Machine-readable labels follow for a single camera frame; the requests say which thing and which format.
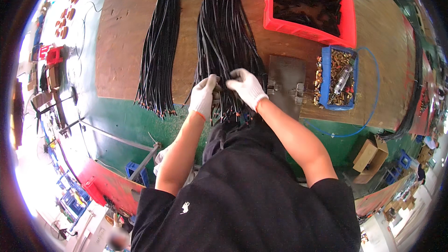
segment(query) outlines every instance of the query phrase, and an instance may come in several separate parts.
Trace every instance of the black pants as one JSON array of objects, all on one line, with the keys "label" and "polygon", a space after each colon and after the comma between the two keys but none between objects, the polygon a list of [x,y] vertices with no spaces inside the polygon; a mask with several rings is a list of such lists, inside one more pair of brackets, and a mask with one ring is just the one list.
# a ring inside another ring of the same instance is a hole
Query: black pants
[{"label": "black pants", "polygon": [[218,151],[229,148],[234,144],[243,144],[266,149],[275,158],[286,162],[286,151],[260,115],[255,115],[252,123],[247,125],[239,122],[225,122],[214,126],[207,138],[203,153],[203,165]]}]

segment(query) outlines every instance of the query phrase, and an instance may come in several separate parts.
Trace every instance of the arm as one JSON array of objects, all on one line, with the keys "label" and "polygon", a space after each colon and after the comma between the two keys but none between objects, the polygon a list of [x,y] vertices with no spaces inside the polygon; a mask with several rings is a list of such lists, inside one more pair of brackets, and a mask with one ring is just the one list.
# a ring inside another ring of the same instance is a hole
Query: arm
[{"label": "arm", "polygon": [[210,118],[212,92],[217,80],[216,75],[211,74],[193,88],[187,119],[160,163],[155,180],[156,190],[177,196],[184,186],[193,166],[205,120]]},{"label": "arm", "polygon": [[256,108],[286,151],[303,169],[308,187],[325,178],[337,179],[327,150],[309,129],[267,98],[262,98]]},{"label": "arm", "polygon": [[232,71],[231,76],[235,80],[227,81],[227,87],[238,92],[244,102],[263,117],[303,169],[308,187],[325,178],[337,179],[330,156],[320,140],[273,104],[254,75],[240,68]]},{"label": "arm", "polygon": [[161,162],[155,188],[174,196],[184,185],[194,162],[205,119],[196,111],[188,114],[181,131]]}]

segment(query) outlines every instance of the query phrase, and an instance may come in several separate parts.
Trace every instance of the white cotton glove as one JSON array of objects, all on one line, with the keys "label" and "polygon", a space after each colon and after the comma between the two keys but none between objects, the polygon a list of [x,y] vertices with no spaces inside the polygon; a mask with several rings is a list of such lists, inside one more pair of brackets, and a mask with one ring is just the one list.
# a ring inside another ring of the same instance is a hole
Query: white cotton glove
[{"label": "white cotton glove", "polygon": [[252,73],[244,68],[238,68],[230,73],[235,80],[228,80],[226,85],[229,89],[236,91],[241,99],[257,112],[257,104],[263,98],[268,98],[264,93],[260,82]]},{"label": "white cotton glove", "polygon": [[202,115],[206,121],[210,119],[211,104],[213,102],[212,93],[218,81],[219,77],[215,74],[210,74],[210,76],[194,86],[191,91],[191,100],[188,112],[196,111]]}]

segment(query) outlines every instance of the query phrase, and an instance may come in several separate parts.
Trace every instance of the embroidered logo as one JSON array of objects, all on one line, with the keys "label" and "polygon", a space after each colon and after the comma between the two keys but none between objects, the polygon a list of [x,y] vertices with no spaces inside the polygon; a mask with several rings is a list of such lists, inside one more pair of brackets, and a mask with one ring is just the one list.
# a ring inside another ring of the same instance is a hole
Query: embroidered logo
[{"label": "embroidered logo", "polygon": [[187,213],[187,212],[188,212],[188,206],[189,206],[189,205],[190,205],[189,202],[186,202],[186,203],[184,203],[184,205],[182,205],[182,209],[183,209],[184,211],[181,213],[181,215],[184,214],[184,213]]}]

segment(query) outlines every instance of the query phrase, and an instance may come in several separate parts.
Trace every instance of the wooden workbench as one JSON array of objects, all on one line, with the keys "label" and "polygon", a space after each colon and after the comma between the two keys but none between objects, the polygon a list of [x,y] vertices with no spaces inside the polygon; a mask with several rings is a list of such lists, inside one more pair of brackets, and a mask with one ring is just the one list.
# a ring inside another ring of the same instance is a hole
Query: wooden workbench
[{"label": "wooden workbench", "polygon": [[[189,93],[197,63],[196,24],[202,0],[181,0],[179,40],[172,75],[175,103]],[[305,61],[305,88],[313,91],[316,57],[321,43],[263,28],[264,0],[242,0],[255,42],[266,67],[269,55]],[[96,47],[96,87],[99,97],[133,100],[138,86],[143,42],[156,0],[105,0]],[[414,49],[407,37],[400,9],[393,0],[354,0],[358,46],[375,54],[381,74],[376,112],[369,126],[394,129],[406,112],[412,89]],[[376,94],[375,64],[368,53],[360,53],[357,102],[350,111],[321,110],[308,101],[301,117],[362,125]]]}]

